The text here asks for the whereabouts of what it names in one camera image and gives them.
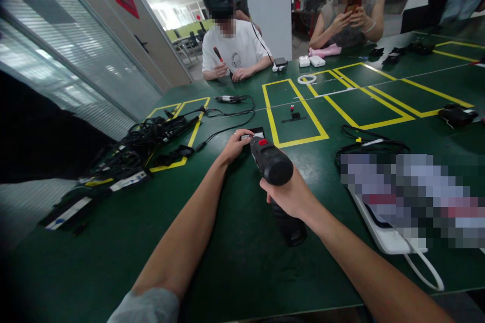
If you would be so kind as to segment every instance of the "t-shirt print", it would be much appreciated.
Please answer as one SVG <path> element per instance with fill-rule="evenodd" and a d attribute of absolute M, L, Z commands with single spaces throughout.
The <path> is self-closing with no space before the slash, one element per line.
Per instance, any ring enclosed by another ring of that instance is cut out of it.
<path fill-rule="evenodd" d="M 232 65 L 235 68 L 239 68 L 241 66 L 241 53 L 240 52 L 234 52 L 231 57 L 232 60 Z"/>

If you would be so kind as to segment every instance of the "screwdriver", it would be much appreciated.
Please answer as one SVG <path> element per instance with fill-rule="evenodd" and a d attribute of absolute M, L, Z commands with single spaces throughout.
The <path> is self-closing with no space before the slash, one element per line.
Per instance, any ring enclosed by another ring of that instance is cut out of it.
<path fill-rule="evenodd" d="M 224 61 L 222 60 L 222 57 L 221 57 L 221 53 L 219 53 L 219 49 L 217 49 L 217 47 L 214 47 L 214 53 L 216 54 L 217 58 L 219 58 L 219 60 L 221 61 L 221 63 L 224 63 Z M 231 72 L 231 70 L 229 70 L 229 76 L 232 79 L 232 72 Z"/>

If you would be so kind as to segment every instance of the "cordless drill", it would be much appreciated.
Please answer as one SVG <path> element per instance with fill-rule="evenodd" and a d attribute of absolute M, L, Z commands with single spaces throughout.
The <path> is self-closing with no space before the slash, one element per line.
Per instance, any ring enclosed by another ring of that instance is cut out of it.
<path fill-rule="evenodd" d="M 254 136 L 251 140 L 251 154 L 269 184 L 281 186 L 293 176 L 292 161 L 266 139 Z M 307 238 L 307 228 L 302 220 L 289 216 L 274 199 L 271 208 L 283 240 L 290 247 L 300 245 Z"/>

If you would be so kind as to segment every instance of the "black plug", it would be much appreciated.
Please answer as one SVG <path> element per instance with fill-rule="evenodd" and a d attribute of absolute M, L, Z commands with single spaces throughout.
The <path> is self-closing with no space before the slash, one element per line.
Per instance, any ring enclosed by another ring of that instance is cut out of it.
<path fill-rule="evenodd" d="M 196 147 L 196 152 L 199 152 L 201 151 L 202 149 L 204 149 L 204 146 L 207 145 L 207 142 L 206 141 L 203 141 L 201 142 L 197 147 Z"/>

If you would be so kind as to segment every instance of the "bracelet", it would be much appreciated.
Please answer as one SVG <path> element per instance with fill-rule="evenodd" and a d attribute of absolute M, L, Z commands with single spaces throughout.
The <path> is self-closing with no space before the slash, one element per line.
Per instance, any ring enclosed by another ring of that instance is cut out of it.
<path fill-rule="evenodd" d="M 368 32 L 370 32 L 372 29 L 374 29 L 374 28 L 375 28 L 375 25 L 376 25 L 376 24 L 377 24 L 377 23 L 374 21 L 374 25 L 372 25 L 372 26 L 371 26 L 371 27 L 370 27 L 368 30 L 366 30 L 366 31 L 363 31 L 363 30 L 362 30 L 362 34 L 367 34 Z"/>

